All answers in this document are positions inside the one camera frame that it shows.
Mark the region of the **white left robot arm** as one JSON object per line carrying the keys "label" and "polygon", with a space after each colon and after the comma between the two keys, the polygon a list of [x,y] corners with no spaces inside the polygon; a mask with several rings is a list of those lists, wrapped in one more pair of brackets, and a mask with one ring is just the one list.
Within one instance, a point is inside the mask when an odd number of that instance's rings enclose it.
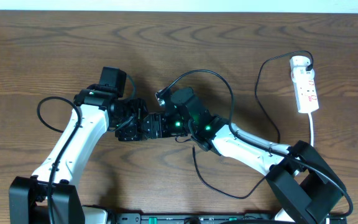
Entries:
{"label": "white left robot arm", "polygon": [[71,118],[60,139],[30,177],[17,176],[9,188],[11,223],[114,223],[107,208],[83,205],[77,187],[95,145],[106,132],[120,141],[139,141],[145,101],[122,91],[81,90],[68,104]]}

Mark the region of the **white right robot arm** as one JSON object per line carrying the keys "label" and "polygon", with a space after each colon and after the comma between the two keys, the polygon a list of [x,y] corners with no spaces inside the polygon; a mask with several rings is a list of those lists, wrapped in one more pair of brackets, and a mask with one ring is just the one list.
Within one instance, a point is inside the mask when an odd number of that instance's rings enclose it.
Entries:
{"label": "white right robot arm", "polygon": [[327,223],[345,187],[317,150],[264,140],[211,115],[192,88],[155,94],[162,112],[144,120],[147,138],[190,136],[202,150],[230,157],[261,173],[282,205],[277,221]]}

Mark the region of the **white power strip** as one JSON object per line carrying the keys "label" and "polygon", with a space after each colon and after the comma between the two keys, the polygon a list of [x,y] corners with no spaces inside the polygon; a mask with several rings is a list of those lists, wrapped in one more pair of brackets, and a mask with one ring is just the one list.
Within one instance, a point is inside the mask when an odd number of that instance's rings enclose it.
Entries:
{"label": "white power strip", "polygon": [[296,105],[299,113],[309,114],[319,109],[316,86],[314,82],[315,72],[306,75],[295,74],[291,71]]}

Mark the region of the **white charger plug adapter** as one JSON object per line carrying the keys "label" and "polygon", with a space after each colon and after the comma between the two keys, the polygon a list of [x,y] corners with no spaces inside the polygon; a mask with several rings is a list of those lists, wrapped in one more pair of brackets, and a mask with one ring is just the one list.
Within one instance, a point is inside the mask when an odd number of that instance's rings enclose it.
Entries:
{"label": "white charger plug adapter", "polygon": [[290,59],[290,68],[293,73],[302,75],[313,71],[311,60],[302,55],[296,55]]}

